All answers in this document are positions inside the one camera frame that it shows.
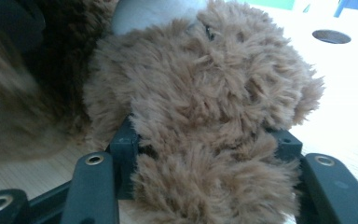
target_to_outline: wooden floor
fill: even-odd
[[[318,23],[311,18],[297,19],[302,16],[283,16],[276,10],[271,10],[270,14],[278,24],[287,26],[285,33],[293,37],[293,45],[306,60],[316,64],[318,76],[324,77],[326,82],[321,108],[311,114],[309,121],[293,128],[291,133],[303,142],[305,154],[319,152],[334,156],[358,178],[358,23],[348,27],[348,24],[336,20]],[[296,28],[298,25],[295,23],[299,22],[304,22],[303,30]],[[341,47],[312,40],[312,29],[329,28],[329,25],[348,31],[352,43]],[[65,150],[49,158],[2,163],[0,189],[23,189],[32,199],[70,180],[77,159],[88,153],[90,150],[84,146],[69,144]],[[131,202],[120,202],[121,223],[135,223],[130,212]]]

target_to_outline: brown fur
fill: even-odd
[[[0,32],[0,162],[43,158],[84,137],[90,123],[82,104],[87,61],[116,3],[37,1],[45,39],[22,55]]]
[[[296,164],[274,159],[265,130],[300,123],[323,82],[288,44],[266,13],[221,1],[194,25],[98,42],[85,86],[90,139],[106,146],[133,113],[157,154],[140,156],[133,176],[146,223],[282,223],[296,213]]]

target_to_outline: stuffed animal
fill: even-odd
[[[89,39],[96,45],[90,43],[92,53],[82,57],[88,66],[70,74],[86,74],[80,80],[87,141],[104,149],[131,113],[141,146],[148,148],[132,177],[139,221],[283,223],[298,210],[297,162],[274,157],[277,143],[267,130],[300,124],[318,107],[323,81],[267,13],[219,0],[199,6],[184,18],[141,28],[126,28],[125,13],[114,16],[123,21],[101,16],[108,21],[86,23],[82,39],[99,27]],[[84,15],[97,15],[91,11]],[[9,58],[4,62],[18,75]],[[21,98],[18,113],[52,115],[50,107],[29,103],[43,99],[37,83],[17,75],[9,84]],[[29,86],[15,86],[26,80]],[[26,94],[16,91],[22,89]],[[45,123],[51,127],[49,119]]]

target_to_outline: brown plush toy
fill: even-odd
[[[296,215],[297,162],[274,157],[266,129],[301,123],[323,81],[268,14],[216,0],[194,21],[124,35],[108,23],[98,23],[106,30],[81,70],[87,140],[105,149],[132,113],[150,148],[132,177],[139,221],[283,223]]]

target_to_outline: black plastic part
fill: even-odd
[[[29,223],[29,204],[20,189],[0,190],[0,224]]]
[[[358,223],[358,181],[341,161],[310,153],[302,171],[320,223]]]
[[[301,158],[302,143],[289,131],[268,131],[278,142],[275,156],[283,161],[292,161]]]
[[[301,193],[297,197],[300,201],[299,216],[296,217],[296,224],[320,224],[318,211],[310,197],[310,192],[307,186],[301,182],[296,189]]]
[[[133,199],[131,175],[136,169],[138,146],[139,135],[131,126],[130,117],[126,117],[106,149],[106,152],[112,155],[115,165],[117,198],[119,200]]]
[[[119,223],[113,162],[95,152],[77,161],[61,224]]]
[[[30,216],[33,224],[59,223],[71,182],[66,182],[30,201]]]

